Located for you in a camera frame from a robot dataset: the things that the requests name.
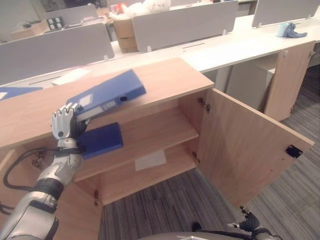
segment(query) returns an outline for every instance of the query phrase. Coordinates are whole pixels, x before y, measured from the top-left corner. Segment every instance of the cardboard box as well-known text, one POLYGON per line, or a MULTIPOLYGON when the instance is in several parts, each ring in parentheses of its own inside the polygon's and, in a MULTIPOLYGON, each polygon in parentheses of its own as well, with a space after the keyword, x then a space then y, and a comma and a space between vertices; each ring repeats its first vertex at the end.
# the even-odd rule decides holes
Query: cardboard box
POLYGON ((43 32, 47 31, 48 29, 49 27, 48 27, 47 21, 43 20, 39 23, 33 24, 29 28, 18 29, 17 31, 10 33, 10 36, 12 40, 24 39, 24 38, 40 35, 43 32))
POLYGON ((113 21, 118 43, 123 53, 137 52, 137 42, 132 19, 113 21))

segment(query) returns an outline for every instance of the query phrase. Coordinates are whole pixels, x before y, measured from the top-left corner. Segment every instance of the gray carpet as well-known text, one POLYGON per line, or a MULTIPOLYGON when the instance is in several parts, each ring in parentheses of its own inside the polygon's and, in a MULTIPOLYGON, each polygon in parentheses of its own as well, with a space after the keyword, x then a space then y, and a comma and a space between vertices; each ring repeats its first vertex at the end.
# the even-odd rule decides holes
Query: gray carpet
MULTIPOLYGON (((293 113, 283 123, 316 142, 247 205, 263 227, 284 240, 320 239, 320 68, 309 68, 293 113)), ((102 212, 100 240, 136 240, 148 235, 204 228, 232 231, 242 221, 197 169, 108 204, 102 212)))

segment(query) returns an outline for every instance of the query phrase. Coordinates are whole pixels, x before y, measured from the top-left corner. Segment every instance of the blue binder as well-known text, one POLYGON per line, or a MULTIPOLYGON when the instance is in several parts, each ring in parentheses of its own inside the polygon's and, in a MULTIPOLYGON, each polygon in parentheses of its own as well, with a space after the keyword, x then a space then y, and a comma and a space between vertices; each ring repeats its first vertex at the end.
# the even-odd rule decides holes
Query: blue binder
POLYGON ((123 146, 120 126, 117 122, 86 131, 76 139, 76 142, 85 148, 85 152, 82 154, 84 160, 123 146))
POLYGON ((146 90, 133 70, 126 71, 110 80, 84 91, 66 102, 78 103, 77 120, 83 121, 146 93, 146 90))
POLYGON ((0 99, 5 100, 13 98, 22 94, 31 93, 37 90, 43 89, 42 87, 0 87, 0 93, 7 93, 4 97, 0 99))

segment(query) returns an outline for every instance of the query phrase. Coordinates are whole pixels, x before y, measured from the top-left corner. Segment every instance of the wall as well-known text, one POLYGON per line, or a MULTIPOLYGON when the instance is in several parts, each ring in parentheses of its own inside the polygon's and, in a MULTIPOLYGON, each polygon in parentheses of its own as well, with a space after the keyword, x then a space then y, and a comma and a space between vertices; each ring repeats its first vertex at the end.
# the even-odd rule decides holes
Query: wall
POLYGON ((0 41, 10 41, 19 23, 40 20, 44 11, 40 0, 0 0, 0 41))

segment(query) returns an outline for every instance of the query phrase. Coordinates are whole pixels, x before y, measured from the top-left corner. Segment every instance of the metal joint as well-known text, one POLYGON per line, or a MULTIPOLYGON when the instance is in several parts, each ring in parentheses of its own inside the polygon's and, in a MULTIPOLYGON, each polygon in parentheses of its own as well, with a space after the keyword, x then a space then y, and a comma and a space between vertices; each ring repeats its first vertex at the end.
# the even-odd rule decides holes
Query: metal joint
POLYGON ((197 101, 201 104, 201 106, 206 110, 207 113, 210 112, 210 104, 206 104, 205 100, 202 97, 199 97, 197 101))

